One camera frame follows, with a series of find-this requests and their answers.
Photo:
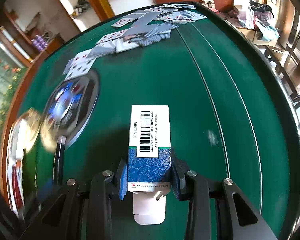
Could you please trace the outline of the scattered playing card pile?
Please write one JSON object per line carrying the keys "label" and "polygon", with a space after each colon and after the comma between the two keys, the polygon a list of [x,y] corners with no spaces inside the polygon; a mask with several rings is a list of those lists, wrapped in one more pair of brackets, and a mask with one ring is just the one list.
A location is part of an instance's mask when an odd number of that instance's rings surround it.
{"label": "scattered playing card pile", "polygon": [[130,25],[129,28],[102,36],[93,48],[78,53],[74,61],[98,58],[167,39],[171,30],[179,25],[207,18],[194,12],[195,9],[194,5],[187,3],[168,3],[137,10],[111,25],[114,28]]}

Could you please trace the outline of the red pouch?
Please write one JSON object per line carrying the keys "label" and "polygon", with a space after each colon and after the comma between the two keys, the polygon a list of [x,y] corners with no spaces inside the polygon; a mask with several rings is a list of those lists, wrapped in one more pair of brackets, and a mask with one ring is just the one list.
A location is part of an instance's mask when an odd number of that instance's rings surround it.
{"label": "red pouch", "polygon": [[12,167],[12,197],[16,210],[20,210],[24,206],[23,182],[21,166],[14,165]]}

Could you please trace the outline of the clothes pile on stool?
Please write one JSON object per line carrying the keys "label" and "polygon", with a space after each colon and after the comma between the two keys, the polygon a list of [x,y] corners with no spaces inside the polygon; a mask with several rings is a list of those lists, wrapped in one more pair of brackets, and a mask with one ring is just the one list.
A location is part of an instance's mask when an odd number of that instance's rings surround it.
{"label": "clothes pile on stool", "polygon": [[280,37],[273,19],[274,14],[269,5],[252,0],[238,10],[240,25],[259,32],[257,39],[260,41],[272,41]]}

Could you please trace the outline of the round table centre console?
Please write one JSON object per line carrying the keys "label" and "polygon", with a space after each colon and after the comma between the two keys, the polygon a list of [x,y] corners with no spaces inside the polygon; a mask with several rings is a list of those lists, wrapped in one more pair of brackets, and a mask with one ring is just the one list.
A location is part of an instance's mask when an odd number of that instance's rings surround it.
{"label": "round table centre console", "polygon": [[40,140],[48,152],[64,136],[69,148],[86,127],[100,93],[100,77],[91,69],[83,76],[65,80],[50,95],[43,113]]}

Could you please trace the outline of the shoes on shelf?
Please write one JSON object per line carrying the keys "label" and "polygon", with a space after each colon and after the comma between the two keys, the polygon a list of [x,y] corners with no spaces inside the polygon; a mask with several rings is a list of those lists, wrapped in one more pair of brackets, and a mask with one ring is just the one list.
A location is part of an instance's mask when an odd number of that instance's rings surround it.
{"label": "shoes on shelf", "polygon": [[76,5],[74,6],[74,14],[80,15],[81,13],[87,11],[91,8],[91,5],[86,0],[78,0]]}

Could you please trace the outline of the purple spray can left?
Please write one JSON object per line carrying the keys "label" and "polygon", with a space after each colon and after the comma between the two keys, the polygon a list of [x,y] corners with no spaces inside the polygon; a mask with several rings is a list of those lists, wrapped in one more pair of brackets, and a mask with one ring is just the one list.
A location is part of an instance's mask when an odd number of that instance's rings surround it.
{"label": "purple spray can left", "polygon": [[32,45],[38,50],[38,51],[44,51],[45,50],[45,47],[41,45],[41,43],[36,40],[36,39],[32,39],[31,40],[32,42]]}

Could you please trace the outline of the purple spray can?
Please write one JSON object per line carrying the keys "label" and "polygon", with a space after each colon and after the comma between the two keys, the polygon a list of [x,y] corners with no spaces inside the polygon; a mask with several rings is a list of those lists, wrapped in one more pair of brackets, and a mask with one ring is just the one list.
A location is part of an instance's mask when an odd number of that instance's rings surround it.
{"label": "purple spray can", "polygon": [[41,45],[41,43],[36,40],[36,39],[32,39],[31,40],[32,42],[32,45],[38,50],[38,51],[44,51],[45,50],[45,47]]}
{"label": "purple spray can", "polygon": [[46,48],[48,46],[47,42],[44,40],[43,37],[36,35],[36,41],[43,47]]}

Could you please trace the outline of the wooden chair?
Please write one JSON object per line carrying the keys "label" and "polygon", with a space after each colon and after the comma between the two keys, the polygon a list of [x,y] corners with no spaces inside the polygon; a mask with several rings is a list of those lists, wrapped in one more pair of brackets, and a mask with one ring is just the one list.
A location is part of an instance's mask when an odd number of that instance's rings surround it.
{"label": "wooden chair", "polygon": [[274,69],[294,103],[300,107],[300,13],[286,13],[279,47],[265,46],[264,56],[274,62]]}

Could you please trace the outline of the purple spray can right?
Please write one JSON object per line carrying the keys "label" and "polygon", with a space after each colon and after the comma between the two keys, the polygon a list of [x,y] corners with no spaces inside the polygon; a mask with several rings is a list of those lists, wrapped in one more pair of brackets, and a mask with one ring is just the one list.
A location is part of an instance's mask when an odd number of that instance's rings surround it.
{"label": "purple spray can right", "polygon": [[48,46],[47,42],[44,40],[43,37],[36,35],[36,41],[43,47],[46,48]]}

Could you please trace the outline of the blue white medicine box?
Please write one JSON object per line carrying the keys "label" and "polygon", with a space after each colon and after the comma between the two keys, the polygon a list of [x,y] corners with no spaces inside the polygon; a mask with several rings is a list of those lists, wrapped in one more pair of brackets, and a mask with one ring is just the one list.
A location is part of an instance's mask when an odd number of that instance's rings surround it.
{"label": "blue white medicine box", "polygon": [[130,116],[127,190],[133,194],[133,217],[140,225],[165,220],[171,190],[169,107],[133,105]]}

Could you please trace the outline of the gold-rimmed tray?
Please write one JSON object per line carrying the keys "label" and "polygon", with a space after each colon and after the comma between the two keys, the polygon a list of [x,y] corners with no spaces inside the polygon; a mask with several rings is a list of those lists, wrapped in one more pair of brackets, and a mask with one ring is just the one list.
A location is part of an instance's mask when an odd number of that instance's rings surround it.
{"label": "gold-rimmed tray", "polygon": [[59,120],[53,119],[52,115],[45,118],[36,109],[30,108],[13,123],[10,129],[7,145],[7,192],[10,209],[18,218],[21,217],[24,206],[20,210],[15,209],[12,197],[12,167],[14,165],[21,166],[23,181],[25,155],[33,149],[38,135],[41,135],[42,142],[48,150],[55,150],[59,136],[58,122]]}

